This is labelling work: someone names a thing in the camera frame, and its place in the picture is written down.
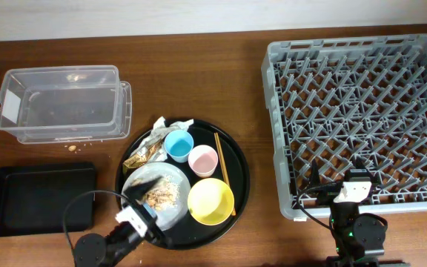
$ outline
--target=pink cup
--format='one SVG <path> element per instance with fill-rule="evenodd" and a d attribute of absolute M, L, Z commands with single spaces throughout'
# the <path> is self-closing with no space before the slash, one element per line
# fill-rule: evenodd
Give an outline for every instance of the pink cup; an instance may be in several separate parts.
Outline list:
<path fill-rule="evenodd" d="M 197 145 L 189 154 L 189 166 L 198 177 L 210 177 L 219 163 L 215 149 L 208 145 Z"/>

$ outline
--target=black tray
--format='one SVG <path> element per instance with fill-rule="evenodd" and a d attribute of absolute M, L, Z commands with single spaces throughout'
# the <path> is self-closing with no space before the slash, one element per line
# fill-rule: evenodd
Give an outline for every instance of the black tray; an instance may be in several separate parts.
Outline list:
<path fill-rule="evenodd" d="M 185 121 L 184 119 L 176 119 L 167 121 L 166 125 L 172 122 Z M 245 209 L 246 202 L 248 200 L 248 194 L 250 192 L 250 173 L 248 171 L 248 163 L 246 162 L 245 156 L 238 144 L 233 140 L 226 132 L 222 131 L 211 123 L 204 122 L 198 119 L 194 120 L 194 124 L 188 129 L 188 132 L 193 137 L 193 145 L 210 145 L 215 148 L 214 133 L 218 132 L 220 142 L 222 143 L 223 156 L 225 158 L 225 164 L 227 166 L 228 178 L 230 180 L 230 187 L 235 196 L 235 209 L 236 216 L 230 216 L 226 221 L 215 226 L 206 226 L 197 222 L 191 214 L 188 212 L 184 218 L 182 218 L 173 228 L 165 231 L 165 235 L 172 239 L 172 246 L 169 249 L 191 249 L 198 248 L 202 245 L 207 245 L 213 241 L 219 239 L 225 234 L 230 228 L 232 228 L 235 222 L 238 220 L 243 210 Z M 116 175 L 116 191 L 121 193 L 123 185 L 127 177 L 122 174 L 122 163 L 130 156 L 134 149 L 138 148 L 139 143 L 150 133 L 150 130 L 143 133 L 140 137 L 131 144 L 122 158 L 122 161 L 118 167 L 118 173 Z M 168 157 L 166 163 L 175 165 L 181 171 L 184 172 L 185 176 L 189 179 L 191 187 L 198 181 L 201 180 L 190 168 L 189 164 L 178 163 Z M 212 177 L 223 179 L 222 170 L 220 164 L 217 165 Z M 159 247 L 167 248 L 160 244 L 154 244 Z"/>
<path fill-rule="evenodd" d="M 0 237 L 61 233 L 65 206 L 80 193 L 94 190 L 92 163 L 0 168 Z M 73 205 L 68 231 L 92 226 L 93 198 Z"/>

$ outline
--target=white wall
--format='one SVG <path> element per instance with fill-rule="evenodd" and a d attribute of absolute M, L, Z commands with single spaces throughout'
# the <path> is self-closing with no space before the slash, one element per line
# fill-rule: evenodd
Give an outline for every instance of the white wall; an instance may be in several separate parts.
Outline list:
<path fill-rule="evenodd" d="M 427 23 L 427 0 L 0 0 L 0 40 Z"/>

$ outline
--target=gray dish rack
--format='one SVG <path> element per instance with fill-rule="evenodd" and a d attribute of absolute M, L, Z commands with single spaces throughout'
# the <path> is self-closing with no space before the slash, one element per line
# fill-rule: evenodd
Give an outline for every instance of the gray dish rack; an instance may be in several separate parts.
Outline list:
<path fill-rule="evenodd" d="M 261 69 L 284 217 L 328 217 L 298 192 L 313 159 L 327 183 L 353 157 L 382 188 L 361 212 L 427 211 L 427 34 L 273 42 Z"/>

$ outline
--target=crumpled wrapper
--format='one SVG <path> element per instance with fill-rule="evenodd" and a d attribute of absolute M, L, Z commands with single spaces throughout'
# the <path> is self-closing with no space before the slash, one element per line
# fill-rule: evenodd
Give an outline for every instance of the crumpled wrapper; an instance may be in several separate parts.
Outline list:
<path fill-rule="evenodd" d="M 129 159 L 123 162 L 123 174 L 128 171 L 137 169 L 149 162 L 163 162 L 168 158 L 168 153 L 164 149 L 162 143 L 164 138 L 175 130 L 189 129 L 193 124 L 193 119 L 187 122 L 175 122 L 166 127 L 164 117 L 160 117 L 153 125 L 153 130 L 150 135 L 141 141 L 137 149 L 131 153 Z"/>

